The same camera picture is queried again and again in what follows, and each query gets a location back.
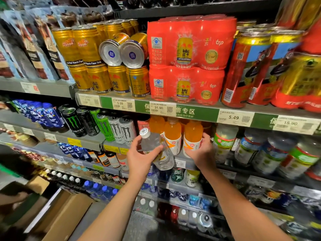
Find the small cardboard box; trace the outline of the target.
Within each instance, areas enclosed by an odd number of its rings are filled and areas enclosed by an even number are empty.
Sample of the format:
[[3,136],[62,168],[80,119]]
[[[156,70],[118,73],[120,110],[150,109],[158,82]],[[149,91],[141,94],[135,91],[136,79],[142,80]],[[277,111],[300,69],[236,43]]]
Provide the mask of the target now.
[[25,186],[28,189],[32,190],[34,193],[43,195],[43,193],[46,191],[49,185],[50,182],[47,179],[37,175],[34,176],[31,180],[29,180]]

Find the gold red can multipack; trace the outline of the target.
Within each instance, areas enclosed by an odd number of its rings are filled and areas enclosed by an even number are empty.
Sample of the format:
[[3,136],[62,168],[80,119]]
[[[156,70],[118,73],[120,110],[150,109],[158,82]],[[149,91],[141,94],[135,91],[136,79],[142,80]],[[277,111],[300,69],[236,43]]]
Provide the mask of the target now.
[[303,36],[271,104],[321,113],[321,13]]

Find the person's right forearm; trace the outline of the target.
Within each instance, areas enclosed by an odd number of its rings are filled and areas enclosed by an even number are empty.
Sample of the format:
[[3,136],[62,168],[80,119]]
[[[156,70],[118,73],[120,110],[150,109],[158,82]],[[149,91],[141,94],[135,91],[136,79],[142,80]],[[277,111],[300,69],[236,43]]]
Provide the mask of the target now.
[[215,167],[199,166],[212,186],[235,241],[293,241]]

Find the green energy can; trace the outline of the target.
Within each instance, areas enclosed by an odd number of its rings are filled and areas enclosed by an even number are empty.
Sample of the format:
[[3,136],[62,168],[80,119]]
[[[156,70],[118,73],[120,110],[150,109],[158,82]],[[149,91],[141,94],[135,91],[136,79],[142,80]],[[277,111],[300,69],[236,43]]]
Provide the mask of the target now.
[[115,141],[115,137],[108,121],[108,115],[108,111],[102,110],[96,115],[96,119],[98,127],[102,134],[105,136],[106,141],[112,142]]

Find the clear water bottle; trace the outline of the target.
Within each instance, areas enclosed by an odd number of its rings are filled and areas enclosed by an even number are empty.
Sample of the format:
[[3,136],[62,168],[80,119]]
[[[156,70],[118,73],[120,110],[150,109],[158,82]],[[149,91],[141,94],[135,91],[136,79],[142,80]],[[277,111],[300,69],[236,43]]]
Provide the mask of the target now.
[[161,171],[171,170],[174,167],[175,161],[166,140],[159,133],[152,133],[148,128],[141,129],[139,134],[142,137],[141,146],[145,154],[163,145],[162,151],[156,156],[153,163]]

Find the orange drink bottle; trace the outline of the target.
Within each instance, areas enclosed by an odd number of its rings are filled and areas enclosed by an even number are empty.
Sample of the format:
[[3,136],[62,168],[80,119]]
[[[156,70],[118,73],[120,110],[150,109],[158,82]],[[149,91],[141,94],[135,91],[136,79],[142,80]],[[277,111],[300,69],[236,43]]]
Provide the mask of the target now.
[[159,115],[151,115],[149,121],[150,131],[152,133],[158,133],[164,138],[165,131],[165,119]]
[[203,139],[203,126],[201,121],[190,120],[184,127],[183,154],[190,158],[186,150],[195,151],[200,148]]
[[168,117],[164,126],[164,138],[173,155],[181,151],[182,126],[175,117]]

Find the row of dark drink bottles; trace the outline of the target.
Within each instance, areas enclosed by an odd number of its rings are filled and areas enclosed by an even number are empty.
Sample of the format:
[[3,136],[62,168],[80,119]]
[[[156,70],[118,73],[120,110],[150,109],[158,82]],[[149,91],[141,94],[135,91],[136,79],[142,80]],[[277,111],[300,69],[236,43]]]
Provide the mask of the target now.
[[125,154],[111,151],[89,151],[89,155],[95,163],[101,164],[104,167],[129,171],[127,156]]

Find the row of small blue bottles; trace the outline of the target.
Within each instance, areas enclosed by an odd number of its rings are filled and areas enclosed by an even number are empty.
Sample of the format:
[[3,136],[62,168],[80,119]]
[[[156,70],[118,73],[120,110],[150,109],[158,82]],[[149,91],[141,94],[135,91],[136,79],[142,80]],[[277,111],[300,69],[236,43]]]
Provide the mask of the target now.
[[89,151],[86,148],[62,142],[57,142],[56,145],[65,155],[71,155],[71,157],[74,159],[79,159],[87,162],[93,161],[92,157],[89,154]]

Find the white yellow drink cup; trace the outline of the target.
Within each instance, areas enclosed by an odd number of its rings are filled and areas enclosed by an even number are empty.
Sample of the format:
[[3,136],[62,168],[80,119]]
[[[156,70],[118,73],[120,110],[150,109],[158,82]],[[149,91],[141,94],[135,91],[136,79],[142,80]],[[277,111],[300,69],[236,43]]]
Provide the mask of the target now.
[[197,170],[186,170],[185,183],[191,188],[195,188],[198,184],[198,179],[200,176],[200,171]]

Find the white energy can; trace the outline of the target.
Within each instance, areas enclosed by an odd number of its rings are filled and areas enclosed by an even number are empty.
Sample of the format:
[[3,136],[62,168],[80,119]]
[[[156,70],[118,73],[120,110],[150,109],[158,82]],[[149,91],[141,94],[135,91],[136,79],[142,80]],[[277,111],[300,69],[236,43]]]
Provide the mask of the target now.
[[108,122],[109,122],[111,130],[113,132],[115,141],[119,144],[124,144],[125,137],[122,133],[119,119],[120,119],[120,117],[119,117],[118,113],[116,113],[116,112],[111,112],[108,115]]
[[137,137],[134,120],[130,116],[122,116],[119,119],[119,123],[125,138],[125,143],[131,145],[132,141]]

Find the black energy can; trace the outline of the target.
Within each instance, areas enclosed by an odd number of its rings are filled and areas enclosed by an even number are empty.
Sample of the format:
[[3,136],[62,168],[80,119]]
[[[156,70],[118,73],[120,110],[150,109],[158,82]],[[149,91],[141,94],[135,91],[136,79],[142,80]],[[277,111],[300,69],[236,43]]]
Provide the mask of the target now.
[[76,109],[76,113],[80,119],[80,121],[82,122],[87,135],[93,137],[96,136],[100,133],[100,129],[98,127],[98,125],[96,124],[89,107],[79,107],[78,109]]
[[85,127],[77,115],[76,108],[64,109],[62,114],[70,130],[76,137],[84,137],[87,135]]

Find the green drink can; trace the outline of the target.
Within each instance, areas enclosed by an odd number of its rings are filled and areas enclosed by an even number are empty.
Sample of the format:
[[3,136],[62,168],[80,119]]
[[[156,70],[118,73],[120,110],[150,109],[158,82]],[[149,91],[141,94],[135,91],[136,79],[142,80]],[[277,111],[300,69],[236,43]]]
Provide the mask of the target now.
[[173,167],[171,169],[171,180],[173,182],[182,182],[184,179],[184,170],[183,168]]

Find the row of blue cap bottles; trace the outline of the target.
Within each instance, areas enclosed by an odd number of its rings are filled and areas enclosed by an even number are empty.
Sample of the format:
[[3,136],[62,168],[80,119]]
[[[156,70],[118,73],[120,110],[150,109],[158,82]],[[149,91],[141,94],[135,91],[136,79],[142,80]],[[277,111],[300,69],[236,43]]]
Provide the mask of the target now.
[[92,181],[85,181],[82,188],[93,200],[103,203],[109,203],[119,191],[116,188]]

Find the person's left hand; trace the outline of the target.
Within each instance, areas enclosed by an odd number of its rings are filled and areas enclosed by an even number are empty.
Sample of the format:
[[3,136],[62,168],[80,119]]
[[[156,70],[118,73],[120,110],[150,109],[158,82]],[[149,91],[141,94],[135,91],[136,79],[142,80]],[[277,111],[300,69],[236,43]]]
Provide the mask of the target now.
[[145,182],[150,166],[154,159],[144,159],[144,154],[138,152],[138,146],[142,141],[141,136],[137,136],[127,152],[127,162],[129,166],[129,182],[134,182],[139,186]]

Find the stack of gold energy cans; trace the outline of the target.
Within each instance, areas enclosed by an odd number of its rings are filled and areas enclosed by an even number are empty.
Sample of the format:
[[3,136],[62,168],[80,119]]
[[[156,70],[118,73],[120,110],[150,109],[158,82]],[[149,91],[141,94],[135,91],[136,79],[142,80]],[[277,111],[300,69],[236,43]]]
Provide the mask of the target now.
[[131,93],[146,83],[149,93],[147,34],[137,19],[51,28],[51,34],[77,88],[96,93]]

